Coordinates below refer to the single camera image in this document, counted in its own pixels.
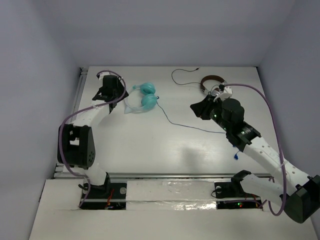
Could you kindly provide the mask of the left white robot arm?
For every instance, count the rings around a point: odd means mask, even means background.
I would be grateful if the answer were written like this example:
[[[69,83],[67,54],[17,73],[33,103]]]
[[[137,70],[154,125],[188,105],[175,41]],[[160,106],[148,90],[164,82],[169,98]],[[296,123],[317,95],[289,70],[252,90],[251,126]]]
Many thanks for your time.
[[[126,83],[115,72],[102,77],[102,86],[91,105],[66,117],[58,129],[57,159],[75,177],[83,178],[80,188],[87,194],[93,188],[100,197],[111,193],[107,173],[95,162],[93,128],[128,96]]]

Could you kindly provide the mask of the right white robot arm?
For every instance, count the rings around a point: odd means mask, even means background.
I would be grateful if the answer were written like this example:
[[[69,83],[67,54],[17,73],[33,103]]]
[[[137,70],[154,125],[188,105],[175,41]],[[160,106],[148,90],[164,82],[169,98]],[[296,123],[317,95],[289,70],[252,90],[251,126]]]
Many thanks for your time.
[[[284,159],[251,125],[245,122],[245,110],[233,98],[215,100],[206,96],[190,106],[202,120],[213,120],[227,140],[238,150],[261,165],[274,182],[264,181],[242,170],[231,179],[231,192],[238,197],[245,193],[262,197],[278,206],[294,222],[302,224],[320,208],[320,177],[311,176]]]

